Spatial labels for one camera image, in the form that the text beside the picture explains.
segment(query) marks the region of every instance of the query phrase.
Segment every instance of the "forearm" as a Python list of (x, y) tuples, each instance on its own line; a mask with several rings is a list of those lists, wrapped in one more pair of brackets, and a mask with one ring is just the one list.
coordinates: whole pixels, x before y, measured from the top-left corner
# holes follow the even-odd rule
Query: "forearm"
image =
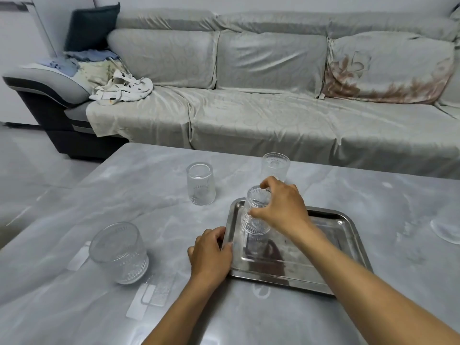
[(460, 335), (314, 230), (294, 238), (370, 345), (459, 344)]
[(163, 319), (144, 340), (143, 345), (184, 345), (200, 317), (212, 290), (189, 281)]

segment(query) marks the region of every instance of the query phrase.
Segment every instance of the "sofa armrest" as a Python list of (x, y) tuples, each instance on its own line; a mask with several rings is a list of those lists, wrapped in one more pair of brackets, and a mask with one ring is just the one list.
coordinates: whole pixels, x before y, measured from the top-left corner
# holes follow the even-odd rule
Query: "sofa armrest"
[(91, 86), (81, 77), (71, 78), (56, 70), (40, 67), (38, 64), (32, 64), (11, 69), (3, 74), (3, 80), (15, 91), (42, 94), (66, 108), (72, 108), (88, 100)]

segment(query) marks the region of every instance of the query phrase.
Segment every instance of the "gray sofa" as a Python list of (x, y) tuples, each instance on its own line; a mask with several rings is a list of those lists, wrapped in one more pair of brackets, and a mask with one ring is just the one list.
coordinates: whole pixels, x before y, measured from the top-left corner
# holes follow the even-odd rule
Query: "gray sofa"
[(458, 24), (447, 17), (152, 9), (122, 11), (108, 36), (135, 77), (152, 79), (144, 100), (100, 106), (81, 84), (39, 69), (3, 77), (72, 157), (106, 158), (129, 140), (460, 179), (457, 62), (434, 104), (323, 96), (331, 40), (380, 32), (435, 40), (453, 61)]

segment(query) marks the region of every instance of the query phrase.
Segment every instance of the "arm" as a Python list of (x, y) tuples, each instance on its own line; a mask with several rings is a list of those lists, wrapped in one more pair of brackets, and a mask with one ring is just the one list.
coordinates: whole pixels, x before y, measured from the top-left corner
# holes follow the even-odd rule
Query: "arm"
[(207, 301), (230, 270), (231, 245), (221, 251), (217, 244), (224, 233), (225, 227), (208, 229), (196, 238), (194, 247), (189, 247), (190, 280), (143, 345), (187, 344)]
[(307, 256), (370, 345), (460, 344), (460, 335), (332, 245), (310, 220), (295, 185), (261, 184), (272, 198), (250, 214), (290, 238)]

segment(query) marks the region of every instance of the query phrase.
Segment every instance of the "left hand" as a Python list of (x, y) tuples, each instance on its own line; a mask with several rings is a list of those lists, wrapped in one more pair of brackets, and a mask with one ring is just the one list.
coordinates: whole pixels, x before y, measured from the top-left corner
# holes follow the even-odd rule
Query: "left hand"
[(207, 229), (203, 235), (195, 240), (195, 246), (189, 247), (190, 264), (192, 274), (190, 281), (194, 281), (213, 292), (225, 279), (230, 271), (232, 262), (232, 244), (227, 243), (222, 250), (217, 244), (218, 238), (223, 238), (225, 227), (221, 226), (214, 230)]

